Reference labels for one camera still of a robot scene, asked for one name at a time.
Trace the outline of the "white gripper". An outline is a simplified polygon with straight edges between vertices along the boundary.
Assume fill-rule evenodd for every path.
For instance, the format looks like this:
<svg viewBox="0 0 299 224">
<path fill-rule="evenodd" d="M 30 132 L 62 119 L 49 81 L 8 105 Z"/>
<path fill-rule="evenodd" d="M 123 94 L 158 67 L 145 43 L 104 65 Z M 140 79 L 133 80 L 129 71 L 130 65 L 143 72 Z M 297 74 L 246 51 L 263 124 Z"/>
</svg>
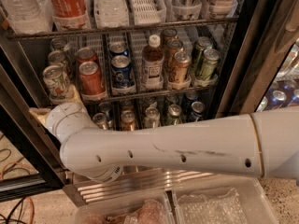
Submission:
<svg viewBox="0 0 299 224">
<path fill-rule="evenodd" d="M 45 125 L 61 144 L 84 128 L 96 128 L 74 84 L 69 85 L 64 100 L 68 103 L 57 105 L 51 111 L 49 108 L 29 108 L 29 113 Z"/>
</svg>

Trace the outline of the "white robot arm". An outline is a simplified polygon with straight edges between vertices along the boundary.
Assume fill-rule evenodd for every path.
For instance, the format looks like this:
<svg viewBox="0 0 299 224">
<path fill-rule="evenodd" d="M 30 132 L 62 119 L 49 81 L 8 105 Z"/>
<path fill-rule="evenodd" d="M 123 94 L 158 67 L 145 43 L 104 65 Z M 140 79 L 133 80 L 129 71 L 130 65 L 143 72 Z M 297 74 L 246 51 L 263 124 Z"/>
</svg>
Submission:
<svg viewBox="0 0 299 224">
<path fill-rule="evenodd" d="M 63 165 L 97 182 L 125 166 L 299 179 L 299 107 L 130 132 L 102 130 L 78 97 L 31 115 L 60 142 Z"/>
</svg>

